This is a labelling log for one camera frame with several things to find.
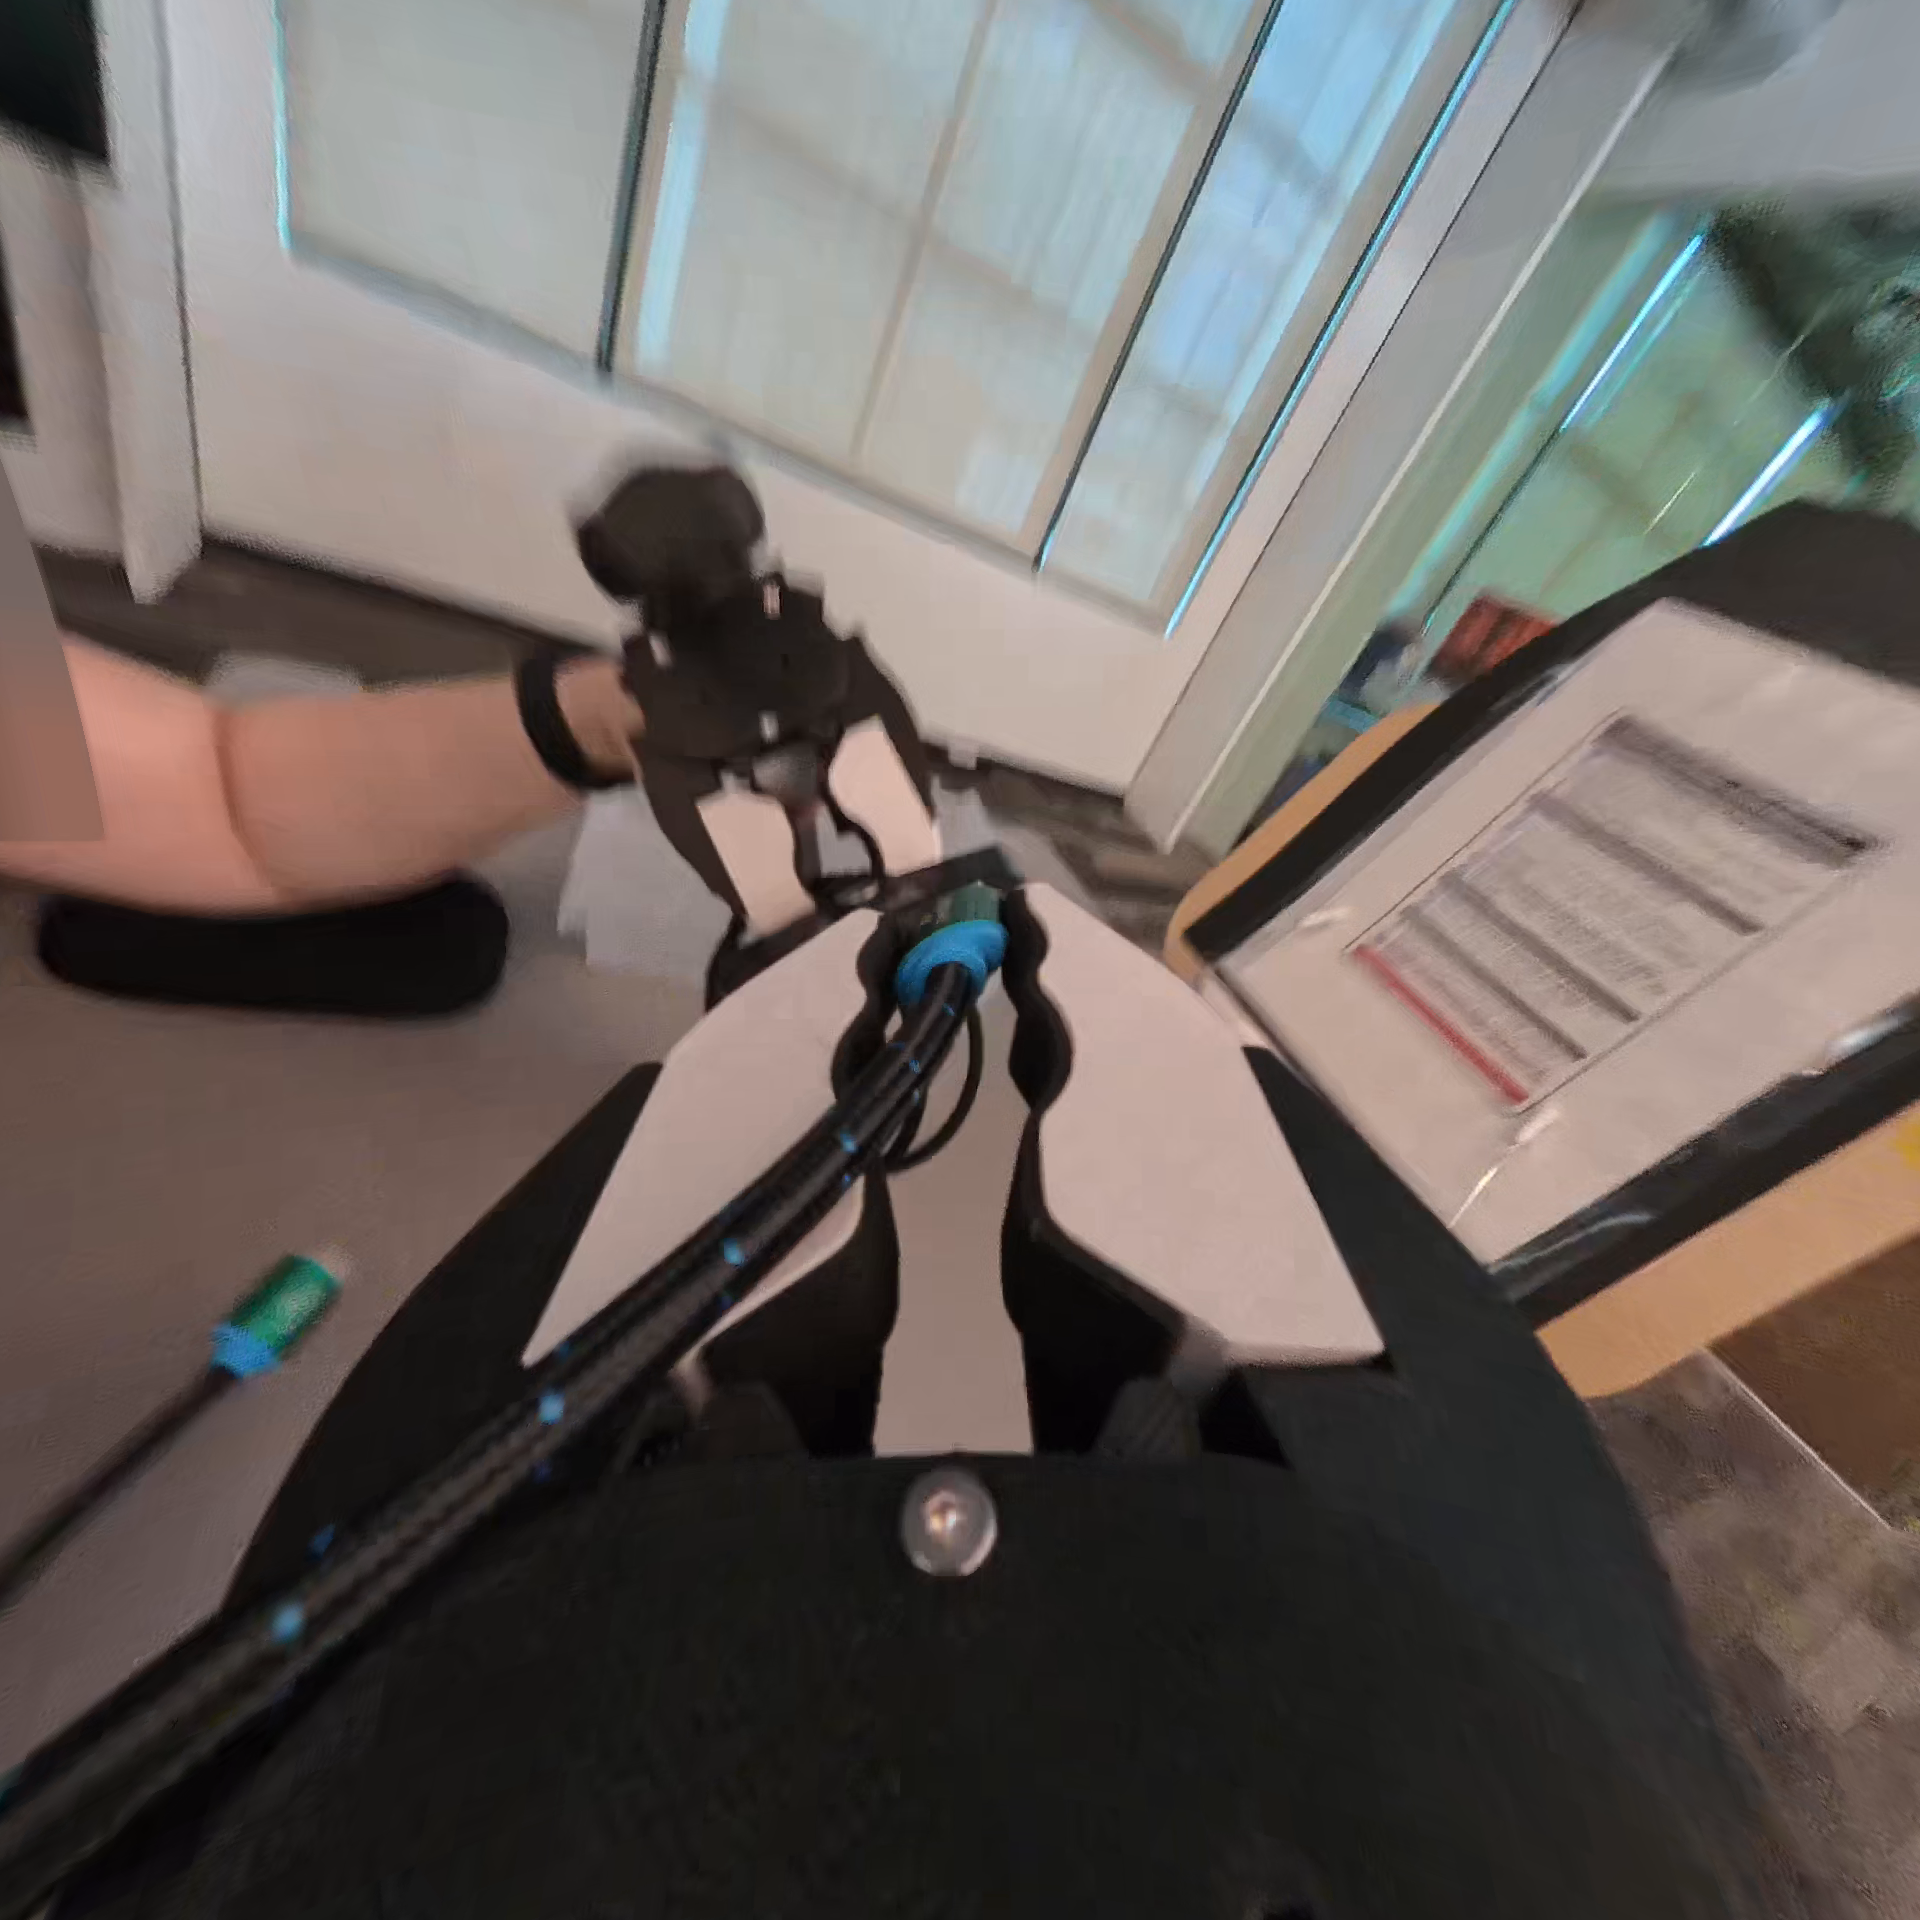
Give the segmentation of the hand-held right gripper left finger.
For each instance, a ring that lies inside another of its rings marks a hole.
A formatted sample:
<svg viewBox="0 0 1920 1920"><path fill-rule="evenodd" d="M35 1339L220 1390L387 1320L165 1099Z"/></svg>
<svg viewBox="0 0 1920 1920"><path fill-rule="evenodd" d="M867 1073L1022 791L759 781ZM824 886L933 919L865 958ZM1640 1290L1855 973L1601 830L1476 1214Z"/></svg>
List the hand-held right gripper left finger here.
<svg viewBox="0 0 1920 1920"><path fill-rule="evenodd" d="M627 1149L520 1347L520 1370L606 1312L694 1231L748 1195L883 1046L894 938L874 907L718 1002L657 1063ZM904 1312L904 1237L865 1177L774 1279L683 1359L682 1382L767 1382L803 1448L874 1448L883 1352Z"/></svg>

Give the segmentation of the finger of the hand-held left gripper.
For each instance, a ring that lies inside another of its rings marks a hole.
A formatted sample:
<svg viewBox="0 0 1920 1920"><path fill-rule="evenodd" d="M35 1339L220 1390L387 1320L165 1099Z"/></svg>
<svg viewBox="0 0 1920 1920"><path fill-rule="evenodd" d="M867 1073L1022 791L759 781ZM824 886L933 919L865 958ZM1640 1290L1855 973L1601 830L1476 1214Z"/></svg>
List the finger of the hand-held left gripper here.
<svg viewBox="0 0 1920 1920"><path fill-rule="evenodd" d="M939 818L894 741L835 741L813 791L813 902L939 866Z"/></svg>
<svg viewBox="0 0 1920 1920"><path fill-rule="evenodd" d="M701 798L703 851L718 856L724 902L740 907L748 938L819 919L803 885L794 818L767 791L703 791Z"/></svg>

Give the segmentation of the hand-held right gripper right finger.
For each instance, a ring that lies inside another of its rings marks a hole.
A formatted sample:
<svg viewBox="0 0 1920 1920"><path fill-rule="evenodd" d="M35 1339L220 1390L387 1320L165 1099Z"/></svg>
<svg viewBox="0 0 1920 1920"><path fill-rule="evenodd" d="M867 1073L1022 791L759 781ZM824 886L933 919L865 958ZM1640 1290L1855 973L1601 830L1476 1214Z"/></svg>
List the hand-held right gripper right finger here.
<svg viewBox="0 0 1920 1920"><path fill-rule="evenodd" d="M1134 1379L1209 1414L1233 1370L1350 1370L1383 1330L1260 1073L1158 955L1056 886L1003 902L1003 1320L1031 1448L1093 1448Z"/></svg>

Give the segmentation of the grey hdmi switch box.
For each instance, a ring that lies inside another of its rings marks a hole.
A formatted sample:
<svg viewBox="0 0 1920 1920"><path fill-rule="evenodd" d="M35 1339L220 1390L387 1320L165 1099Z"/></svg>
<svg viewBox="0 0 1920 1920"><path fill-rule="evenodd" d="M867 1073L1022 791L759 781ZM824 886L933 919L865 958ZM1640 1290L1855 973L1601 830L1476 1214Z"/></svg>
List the grey hdmi switch box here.
<svg viewBox="0 0 1920 1920"><path fill-rule="evenodd" d="M917 874L887 874L874 886L874 917L933 917L939 902L970 896L970 886L990 886L997 902L1010 886L1025 886L1022 862L990 843L990 851L970 851L970 856L945 856L945 862L931 862Z"/></svg>

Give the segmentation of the clear plastic organizer box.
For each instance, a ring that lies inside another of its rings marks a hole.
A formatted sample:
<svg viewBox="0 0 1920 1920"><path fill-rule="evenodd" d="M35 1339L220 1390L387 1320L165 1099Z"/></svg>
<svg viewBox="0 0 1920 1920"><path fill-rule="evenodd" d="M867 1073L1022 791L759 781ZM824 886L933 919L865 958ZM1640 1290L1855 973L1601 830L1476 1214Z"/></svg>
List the clear plastic organizer box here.
<svg viewBox="0 0 1920 1920"><path fill-rule="evenodd" d="M894 741L883 720L849 726L845 741ZM594 798L563 885L563 934L580 934L588 964L606 973L694 973L740 934L724 902L718 856L701 830L701 798L767 791L794 818L803 885L813 885L813 791L827 746L778 746L748 762L683 762L652 755L636 791ZM923 798L939 818L939 856L990 851L990 818L979 798L939 791L917 771ZM819 919L867 907L874 886L835 886L819 902Z"/></svg>

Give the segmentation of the person's left forearm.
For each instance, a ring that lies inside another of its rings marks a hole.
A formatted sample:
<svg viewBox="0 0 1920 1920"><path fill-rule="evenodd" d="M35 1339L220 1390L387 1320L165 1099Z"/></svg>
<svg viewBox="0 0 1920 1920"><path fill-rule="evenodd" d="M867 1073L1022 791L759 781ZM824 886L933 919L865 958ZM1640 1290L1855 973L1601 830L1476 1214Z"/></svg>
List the person's left forearm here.
<svg viewBox="0 0 1920 1920"><path fill-rule="evenodd" d="M6 843L0 874L154 917L283 917L405 896L552 830L513 678L220 706L63 643L90 753L90 843Z"/></svg>

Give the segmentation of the black elbow rest pad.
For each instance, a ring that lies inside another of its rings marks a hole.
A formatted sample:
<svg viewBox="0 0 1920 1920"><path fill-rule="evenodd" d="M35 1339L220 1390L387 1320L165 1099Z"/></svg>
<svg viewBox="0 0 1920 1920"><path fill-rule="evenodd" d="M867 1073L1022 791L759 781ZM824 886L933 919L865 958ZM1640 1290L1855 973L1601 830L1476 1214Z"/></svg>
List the black elbow rest pad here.
<svg viewBox="0 0 1920 1920"><path fill-rule="evenodd" d="M117 902L39 902L39 964L60 986L262 1016L455 1016L513 964L513 907L452 874L417 896L304 917L154 917Z"/></svg>

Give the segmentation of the person's left hand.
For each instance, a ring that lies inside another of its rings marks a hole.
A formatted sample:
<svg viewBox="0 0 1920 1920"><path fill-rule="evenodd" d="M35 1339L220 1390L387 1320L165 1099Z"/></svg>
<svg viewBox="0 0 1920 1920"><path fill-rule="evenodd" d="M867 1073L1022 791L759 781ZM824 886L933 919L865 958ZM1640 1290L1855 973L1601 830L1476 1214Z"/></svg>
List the person's left hand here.
<svg viewBox="0 0 1920 1920"><path fill-rule="evenodd" d="M621 657L571 657L557 678L571 741L594 776L594 791L621 791L642 776L642 697Z"/></svg>

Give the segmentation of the black wristband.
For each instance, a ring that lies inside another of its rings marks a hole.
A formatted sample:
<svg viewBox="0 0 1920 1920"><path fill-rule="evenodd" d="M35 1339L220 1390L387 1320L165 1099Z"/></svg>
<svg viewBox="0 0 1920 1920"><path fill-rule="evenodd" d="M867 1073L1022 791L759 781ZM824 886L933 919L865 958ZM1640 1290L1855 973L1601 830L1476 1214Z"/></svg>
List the black wristband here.
<svg viewBox="0 0 1920 1920"><path fill-rule="evenodd" d="M636 776L636 755L621 755L621 771L601 771L574 726L563 720L563 669L574 669L571 656L520 656L519 657L519 726L530 741L530 753L544 755L544 771L574 791L574 798L601 798L601 791L627 791L642 781Z"/></svg>

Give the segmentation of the clear acrylic sign holder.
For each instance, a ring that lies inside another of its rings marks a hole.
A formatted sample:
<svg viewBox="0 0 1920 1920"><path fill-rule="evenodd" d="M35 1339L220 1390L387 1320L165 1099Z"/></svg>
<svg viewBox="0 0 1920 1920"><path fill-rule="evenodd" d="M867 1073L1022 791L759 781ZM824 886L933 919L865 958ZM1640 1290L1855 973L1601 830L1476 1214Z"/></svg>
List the clear acrylic sign holder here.
<svg viewBox="0 0 1920 1920"><path fill-rule="evenodd" d="M1661 599L1284 843L1197 946L1523 1291L1916 1101L1920 706Z"/></svg>

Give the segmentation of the large paned window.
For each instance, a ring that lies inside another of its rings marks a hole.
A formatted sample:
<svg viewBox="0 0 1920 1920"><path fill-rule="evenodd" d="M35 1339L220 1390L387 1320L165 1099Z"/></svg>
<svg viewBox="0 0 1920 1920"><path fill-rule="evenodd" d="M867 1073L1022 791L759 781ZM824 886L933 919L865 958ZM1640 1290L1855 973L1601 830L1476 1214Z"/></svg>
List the large paned window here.
<svg viewBox="0 0 1920 1920"><path fill-rule="evenodd" d="M283 242L1181 618L1510 15L305 0Z"/></svg>

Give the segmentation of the printed instruction sheet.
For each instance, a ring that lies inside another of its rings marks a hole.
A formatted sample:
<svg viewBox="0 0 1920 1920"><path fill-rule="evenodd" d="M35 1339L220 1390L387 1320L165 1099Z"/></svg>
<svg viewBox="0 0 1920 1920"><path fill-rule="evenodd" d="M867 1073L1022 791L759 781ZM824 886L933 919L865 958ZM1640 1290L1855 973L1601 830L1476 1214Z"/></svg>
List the printed instruction sheet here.
<svg viewBox="0 0 1920 1920"><path fill-rule="evenodd" d="M1523 1120L1882 851L1891 837L1611 715L1346 958Z"/></svg>

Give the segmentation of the red storage case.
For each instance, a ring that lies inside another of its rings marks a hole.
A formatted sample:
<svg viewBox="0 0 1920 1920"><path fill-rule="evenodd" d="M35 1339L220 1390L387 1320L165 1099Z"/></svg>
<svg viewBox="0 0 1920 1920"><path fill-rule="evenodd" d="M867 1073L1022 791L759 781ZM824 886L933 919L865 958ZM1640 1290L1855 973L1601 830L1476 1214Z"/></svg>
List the red storage case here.
<svg viewBox="0 0 1920 1920"><path fill-rule="evenodd" d="M1476 596L1429 656L1437 683L1469 683L1493 676L1531 643L1555 635L1555 617L1536 617L1510 596Z"/></svg>

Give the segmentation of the black wood-edged divider panel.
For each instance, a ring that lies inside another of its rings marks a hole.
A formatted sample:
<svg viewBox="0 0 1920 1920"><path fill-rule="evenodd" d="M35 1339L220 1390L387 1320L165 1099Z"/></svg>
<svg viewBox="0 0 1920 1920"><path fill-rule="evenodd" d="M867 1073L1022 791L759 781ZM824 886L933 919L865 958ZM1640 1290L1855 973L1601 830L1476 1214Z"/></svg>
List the black wood-edged divider panel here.
<svg viewBox="0 0 1920 1920"><path fill-rule="evenodd" d="M1593 656L1653 599L1800 643L1843 669L1891 669L1916 683L1916 532L1893 519L1787 504L1715 546L1606 596L1510 656L1476 683L1381 720L1173 907L1161 958L1203 980L1229 934L1254 934L1284 885L1313 885L1476 753L1555 669ZM1675 1214L1601 1237L1593 1263L1510 1263L1493 1290L1540 1330L1584 1397L1634 1390L1694 1352L1794 1306L1860 1263L1916 1244L1916 1015L1774 1099L1733 1120L1733 1149L1661 1177Z"/></svg>

